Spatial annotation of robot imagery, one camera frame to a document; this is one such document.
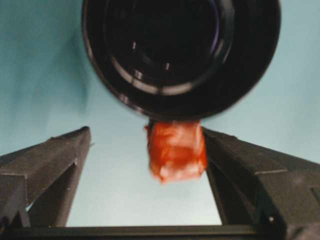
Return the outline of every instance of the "teal background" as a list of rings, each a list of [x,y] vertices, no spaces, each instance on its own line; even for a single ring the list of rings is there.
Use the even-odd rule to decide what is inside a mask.
[[[0,155],[89,126],[92,143],[70,226],[220,224],[204,175],[161,185],[148,171],[147,119],[94,73],[81,0],[0,0]],[[204,126],[320,163],[320,1],[287,0],[260,83]]]

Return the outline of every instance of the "plastic wrapping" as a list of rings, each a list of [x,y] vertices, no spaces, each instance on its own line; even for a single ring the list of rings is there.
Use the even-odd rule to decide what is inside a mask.
[[[208,165],[199,121],[146,126],[149,167],[162,183],[200,178]]]

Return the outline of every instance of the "orange object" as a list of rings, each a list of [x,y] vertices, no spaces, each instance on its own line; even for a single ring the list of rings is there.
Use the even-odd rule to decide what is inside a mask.
[[[156,122],[147,129],[149,167],[162,183],[200,178],[207,168],[200,122]]]

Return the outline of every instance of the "metal screw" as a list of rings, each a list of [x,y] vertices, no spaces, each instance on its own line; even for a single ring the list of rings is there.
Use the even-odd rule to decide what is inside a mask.
[[[269,217],[269,223],[273,224],[275,222],[275,218],[273,216]]]

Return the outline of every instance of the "light blue surface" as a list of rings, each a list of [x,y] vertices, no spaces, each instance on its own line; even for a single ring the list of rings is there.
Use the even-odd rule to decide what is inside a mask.
[[[204,125],[320,163],[319,12],[319,0],[284,1],[266,75]],[[81,0],[0,0],[0,155],[90,126],[95,144],[70,226],[219,224],[206,176],[166,186],[152,179],[147,119],[99,82],[80,25]]]

